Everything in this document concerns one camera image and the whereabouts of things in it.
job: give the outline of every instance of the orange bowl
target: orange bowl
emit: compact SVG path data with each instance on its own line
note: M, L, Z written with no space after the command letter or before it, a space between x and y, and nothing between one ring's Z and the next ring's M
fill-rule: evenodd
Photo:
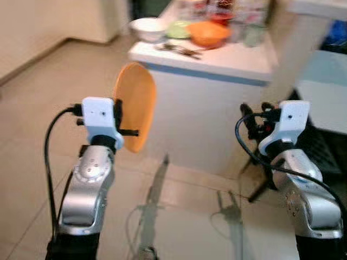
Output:
M187 29L192 41L203 47L219 47L231 35L229 28L209 21L190 24Z

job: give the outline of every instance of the cable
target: cable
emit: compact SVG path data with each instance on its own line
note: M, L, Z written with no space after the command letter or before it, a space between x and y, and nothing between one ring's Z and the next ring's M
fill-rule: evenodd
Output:
M59 211L58 211L58 217L59 217L60 214L61 214L61 210L62 210L62 208L63 208L63 201L64 201L64 198L65 198L65 196L66 196L66 194L67 194L67 191L68 191L68 189L69 189L72 176L73 176L73 171L70 172L69 177L67 178L66 183L65 183L63 195L61 196L61 201L60 201L60 206L59 206Z
M58 119L68 112L74 112L73 107L66 108L62 110L58 115L55 116L55 118L52 120L52 122L49 124L49 127L46 132L46 137L44 140L44 165L46 167L46 177L47 177L47 185L48 185L48 198L49 198L49 206L50 206L50 215L52 219L52 237L53 241L55 241L56 238L56 229L57 229L57 216L56 216L56 210L55 210L55 202L54 202L54 191L53 191L53 182L52 182L52 174L50 172L50 166L49 166L49 137L50 133L52 132L52 129L54 127L54 124L58 121Z
M213 224L213 217L214 217L214 216L217 216L218 214L223 215L223 214L220 213L220 212L214 212L214 213L212 213L212 214L210 215L210 217L209 217L210 224L211 224L212 228L218 233L218 235L220 235L221 237L223 237L223 238L226 239L226 240L231 240L231 239L232 239L231 236L228 237L227 235L223 234L223 233Z
M125 220L125 235L126 235L126 240L127 240L128 244L129 244L129 248L130 248L131 253L133 254L133 257L135 257L137 253L136 253L136 250L135 250L135 248L134 248L134 246L133 246L133 243L134 243L134 242L131 242L131 238L130 238L130 234L129 234L129 221L130 221L131 216L134 214L134 212L137 211L137 210L139 210L139 209L140 209L139 206L136 206L135 208L133 208L133 209L130 211L130 213L128 214L128 216L126 217L126 220ZM134 238L134 240L135 240L136 237L137 237L138 229L137 229L136 232L135 232L135 238Z
M310 176L307 176L303 173L300 173L300 172L296 172L296 171L293 171L293 170L289 170L289 169L285 169L285 168L281 168L281 167L277 167L277 166L274 166L274 165L271 165L265 161L263 161L262 159L260 159L259 157L257 157L248 147L247 145L243 142L241 136L240 136L240 132L239 132L239 128L240 128L240 125L245 121L247 120L248 118L250 118L251 116L259 116L259 117L262 117L262 118L266 118L267 115L269 113L268 112L264 112L264 113L253 113L253 114L248 114L248 115L245 115L244 117L242 117L241 119L239 119L235 125L235 135L236 135L236 138L238 140L238 142L240 143L240 145L242 146L242 148L246 151L246 153L251 156L254 160L256 160L258 163L260 164L263 164L265 165L266 167L269 167L275 171L280 171L280 172L285 172L285 173L288 173L288 174L291 174L291 175L294 175L294 176L299 176L299 177L302 177L304 179L307 179L309 181L312 181L316 184L318 184L319 186L321 186L322 188L324 188L326 191L328 191L328 193L330 193L333 198L335 199L336 203L338 204L338 206L340 207L340 210L341 210L341 215L342 215L342 220L343 220L343 238L344 238L344 245L347 244L347 211L346 211L346 208L345 206L343 205L342 201L340 200L339 196L337 196L337 194L331 190L329 188L329 186L327 186L325 183L315 179L315 178L312 178Z

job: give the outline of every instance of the dish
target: dish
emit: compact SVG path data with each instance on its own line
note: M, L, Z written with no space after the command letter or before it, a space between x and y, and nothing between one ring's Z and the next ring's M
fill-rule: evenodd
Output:
M187 26L192 41L203 47L220 47L224 40L231 35L230 29L213 23L199 22Z
M145 17L134 20L130 27L135 31L140 40L145 42L157 42L165 34L166 26L160 18Z
M187 39L190 37L190 33L187 30L187 26L190 22L187 21L175 21L170 24L166 31L166 35L169 38L175 39Z

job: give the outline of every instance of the white bowl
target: white bowl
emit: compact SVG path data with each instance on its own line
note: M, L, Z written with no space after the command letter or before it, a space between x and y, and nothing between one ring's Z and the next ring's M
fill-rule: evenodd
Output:
M146 17L134 20L130 27L135 31L140 40L145 42L157 42L164 35L166 26L160 18Z

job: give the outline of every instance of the gray floor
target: gray floor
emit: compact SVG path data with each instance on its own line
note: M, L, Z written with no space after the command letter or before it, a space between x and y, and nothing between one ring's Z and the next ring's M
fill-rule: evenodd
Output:
M50 237L42 156L47 126L70 103L110 96L133 43L131 37L107 46L68 42L1 86L0 259L44 259ZM53 131L57 198L86 142L86 131L74 122L65 116ZM125 149L115 161L100 260L134 259L147 244L162 260L298 259L279 195L269 191L255 204L245 199L260 181L259 168L250 167L238 182L166 167ZM149 194L151 186L156 192Z

